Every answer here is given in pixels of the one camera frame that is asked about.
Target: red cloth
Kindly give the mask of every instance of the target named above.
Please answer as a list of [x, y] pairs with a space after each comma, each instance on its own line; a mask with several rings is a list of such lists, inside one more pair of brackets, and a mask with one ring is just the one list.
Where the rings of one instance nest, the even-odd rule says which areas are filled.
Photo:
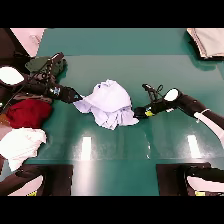
[[11, 106], [6, 116], [12, 128], [39, 129], [51, 111], [52, 107], [48, 103], [27, 99]]

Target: yellow sticker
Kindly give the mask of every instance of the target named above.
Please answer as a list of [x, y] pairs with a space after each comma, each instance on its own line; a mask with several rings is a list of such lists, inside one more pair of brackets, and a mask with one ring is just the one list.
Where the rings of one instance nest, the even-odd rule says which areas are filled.
[[205, 196], [205, 192], [195, 191], [196, 196]]
[[146, 116], [148, 116], [148, 117], [151, 117], [151, 116], [154, 115], [150, 110], [146, 111], [145, 114], [146, 114]]
[[37, 196], [37, 191], [34, 191], [34, 192], [28, 194], [27, 196]]

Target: green table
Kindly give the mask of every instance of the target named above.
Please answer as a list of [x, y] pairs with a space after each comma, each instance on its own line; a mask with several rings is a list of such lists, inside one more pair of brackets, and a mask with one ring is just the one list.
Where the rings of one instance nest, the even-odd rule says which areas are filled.
[[[62, 85], [88, 95], [106, 79], [121, 84], [133, 107], [149, 102], [141, 87], [176, 87], [224, 114], [224, 67], [196, 59], [185, 29], [47, 29], [38, 56], [63, 52], [68, 69]], [[48, 142], [28, 163], [74, 164], [73, 195], [159, 195], [157, 163], [211, 162], [224, 169], [224, 149], [204, 124], [176, 110], [137, 125], [99, 127], [92, 114], [54, 102], [43, 129]], [[195, 136], [200, 158], [188, 138]], [[90, 161], [82, 161], [83, 137], [91, 137]]]

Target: yellow label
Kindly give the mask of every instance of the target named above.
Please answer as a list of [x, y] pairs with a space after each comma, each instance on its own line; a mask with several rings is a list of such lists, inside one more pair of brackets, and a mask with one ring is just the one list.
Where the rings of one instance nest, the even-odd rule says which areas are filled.
[[205, 196], [205, 192], [195, 191], [196, 196]]
[[145, 114], [146, 114], [146, 116], [148, 116], [148, 117], [151, 117], [151, 116], [154, 115], [150, 110], [146, 111]]
[[37, 191], [34, 191], [34, 192], [28, 194], [27, 196], [37, 196]]

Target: green tabletop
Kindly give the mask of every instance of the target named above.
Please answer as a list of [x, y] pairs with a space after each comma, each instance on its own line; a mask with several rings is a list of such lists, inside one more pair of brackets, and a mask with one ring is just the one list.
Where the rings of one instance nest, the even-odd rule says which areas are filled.
[[[60, 83], [81, 95], [111, 79], [137, 107], [149, 103], [143, 83], [163, 84], [163, 94], [176, 87], [224, 114], [223, 64], [198, 61], [189, 40], [186, 29], [47, 29], [38, 56], [63, 52], [68, 68]], [[55, 101], [53, 108], [43, 127], [48, 142], [28, 163], [74, 164], [72, 195], [158, 195], [157, 163], [208, 161], [224, 169], [218, 138], [179, 110], [112, 131], [72, 104]], [[90, 161], [81, 156], [84, 137], [91, 140]]]

